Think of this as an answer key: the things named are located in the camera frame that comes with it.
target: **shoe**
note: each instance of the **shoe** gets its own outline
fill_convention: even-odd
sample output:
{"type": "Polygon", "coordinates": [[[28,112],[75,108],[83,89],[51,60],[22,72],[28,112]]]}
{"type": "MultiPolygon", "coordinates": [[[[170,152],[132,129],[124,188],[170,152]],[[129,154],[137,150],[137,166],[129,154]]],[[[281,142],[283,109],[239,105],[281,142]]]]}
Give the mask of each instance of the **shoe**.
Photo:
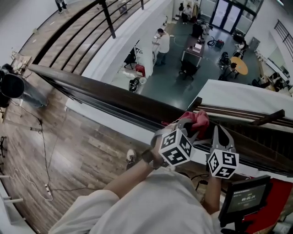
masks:
{"type": "Polygon", "coordinates": [[[126,162],[134,163],[136,161],[136,152],[133,149],[129,149],[126,154],[126,162]]]}

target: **tripod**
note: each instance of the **tripod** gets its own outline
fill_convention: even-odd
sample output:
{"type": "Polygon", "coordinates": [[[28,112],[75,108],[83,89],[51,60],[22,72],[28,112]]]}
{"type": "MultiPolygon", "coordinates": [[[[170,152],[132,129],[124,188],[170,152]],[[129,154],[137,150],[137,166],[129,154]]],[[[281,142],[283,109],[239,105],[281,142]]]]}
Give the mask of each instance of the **tripod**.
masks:
{"type": "MultiPolygon", "coordinates": [[[[3,150],[7,151],[6,148],[3,147],[3,143],[4,143],[4,140],[6,139],[7,137],[1,137],[0,138],[0,150],[1,150],[1,156],[2,158],[5,158],[4,154],[3,154],[3,150]]],[[[1,166],[4,165],[4,163],[0,163],[0,173],[3,174],[3,171],[1,169],[1,166]]]]}

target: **round table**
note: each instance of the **round table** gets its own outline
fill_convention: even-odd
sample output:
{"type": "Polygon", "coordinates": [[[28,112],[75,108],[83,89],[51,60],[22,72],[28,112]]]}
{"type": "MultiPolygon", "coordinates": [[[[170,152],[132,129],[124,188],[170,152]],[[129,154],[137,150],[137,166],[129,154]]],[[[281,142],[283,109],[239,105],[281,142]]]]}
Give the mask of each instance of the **round table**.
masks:
{"type": "Polygon", "coordinates": [[[243,62],[243,60],[241,60],[240,58],[237,57],[232,57],[231,58],[231,63],[236,63],[236,71],[242,75],[247,75],[248,74],[248,68],[245,64],[245,62],[243,62]]]}

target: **display screen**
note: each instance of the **display screen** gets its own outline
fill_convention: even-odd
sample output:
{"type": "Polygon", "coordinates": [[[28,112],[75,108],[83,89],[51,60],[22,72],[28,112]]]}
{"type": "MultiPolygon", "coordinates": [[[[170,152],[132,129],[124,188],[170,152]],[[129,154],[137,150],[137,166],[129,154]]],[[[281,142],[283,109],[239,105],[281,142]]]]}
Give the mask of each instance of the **display screen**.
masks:
{"type": "Polygon", "coordinates": [[[261,185],[234,192],[227,213],[258,206],[261,202],[265,188],[266,185],[261,185]]]}

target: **door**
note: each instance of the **door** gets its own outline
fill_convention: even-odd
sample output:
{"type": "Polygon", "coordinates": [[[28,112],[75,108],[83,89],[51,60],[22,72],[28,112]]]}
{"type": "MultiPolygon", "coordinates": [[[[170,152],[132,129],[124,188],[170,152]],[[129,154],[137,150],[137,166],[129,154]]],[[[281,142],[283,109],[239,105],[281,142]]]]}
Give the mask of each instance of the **door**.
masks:
{"type": "Polygon", "coordinates": [[[222,24],[222,21],[226,15],[226,11],[228,8],[229,3],[225,2],[224,0],[219,0],[219,3],[217,5],[216,12],[214,14],[214,18],[212,20],[212,24],[220,27],[222,24]]]}
{"type": "Polygon", "coordinates": [[[231,32],[234,24],[236,23],[238,19],[239,13],[240,13],[240,8],[233,5],[227,16],[227,20],[224,24],[224,27],[223,27],[224,30],[231,32]]]}

